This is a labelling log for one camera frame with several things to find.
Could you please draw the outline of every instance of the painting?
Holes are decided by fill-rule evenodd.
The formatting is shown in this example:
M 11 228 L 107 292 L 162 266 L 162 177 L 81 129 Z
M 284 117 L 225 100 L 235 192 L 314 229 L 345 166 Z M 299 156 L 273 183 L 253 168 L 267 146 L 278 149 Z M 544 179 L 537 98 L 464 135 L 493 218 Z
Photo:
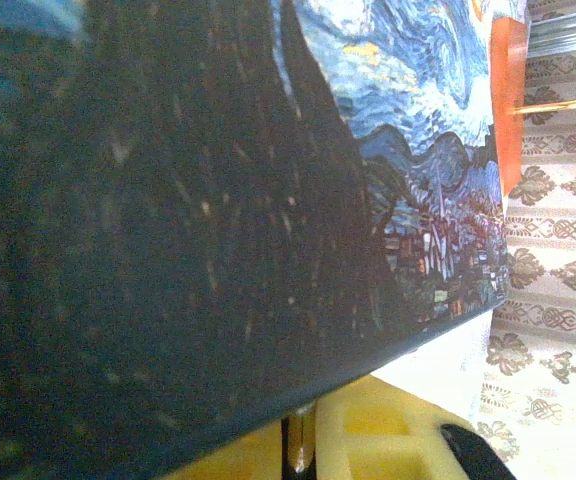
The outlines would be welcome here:
M 163 475 L 503 301 L 481 2 L 76 3 L 0 0 L 6 465 Z

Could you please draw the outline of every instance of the white surface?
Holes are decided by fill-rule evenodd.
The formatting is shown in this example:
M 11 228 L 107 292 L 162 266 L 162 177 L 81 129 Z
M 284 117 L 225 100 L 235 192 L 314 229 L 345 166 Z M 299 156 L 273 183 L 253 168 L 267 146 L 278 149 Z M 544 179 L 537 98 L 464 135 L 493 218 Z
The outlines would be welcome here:
M 472 422 L 479 411 L 492 310 L 372 374 Z

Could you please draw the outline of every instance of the yellow foam block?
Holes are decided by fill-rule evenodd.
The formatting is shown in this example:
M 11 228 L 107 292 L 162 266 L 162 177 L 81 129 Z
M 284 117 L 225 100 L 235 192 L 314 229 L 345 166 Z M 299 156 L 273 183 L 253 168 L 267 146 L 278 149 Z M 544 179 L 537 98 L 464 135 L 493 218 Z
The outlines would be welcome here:
M 468 480 L 440 427 L 456 415 L 367 376 L 317 403 L 318 480 Z
M 159 480 L 280 480 L 281 422 L 274 422 Z

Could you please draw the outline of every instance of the canvas print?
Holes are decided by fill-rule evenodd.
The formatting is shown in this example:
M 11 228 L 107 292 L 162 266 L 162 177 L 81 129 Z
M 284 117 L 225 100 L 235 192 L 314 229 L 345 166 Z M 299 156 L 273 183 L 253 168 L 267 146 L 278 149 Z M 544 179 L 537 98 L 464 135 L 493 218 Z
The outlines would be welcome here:
M 0 0 L 0 472 L 163 475 L 501 303 L 490 3 Z

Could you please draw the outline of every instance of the orange object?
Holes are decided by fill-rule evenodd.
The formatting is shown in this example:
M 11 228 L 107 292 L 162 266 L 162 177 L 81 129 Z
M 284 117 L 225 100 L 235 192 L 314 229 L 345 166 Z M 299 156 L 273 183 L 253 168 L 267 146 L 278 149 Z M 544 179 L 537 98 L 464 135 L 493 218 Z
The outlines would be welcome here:
M 499 176 L 504 195 L 521 177 L 521 138 L 524 119 L 514 110 L 524 103 L 524 77 L 528 53 L 526 26 L 512 18 L 493 22 L 490 37 L 490 83 Z

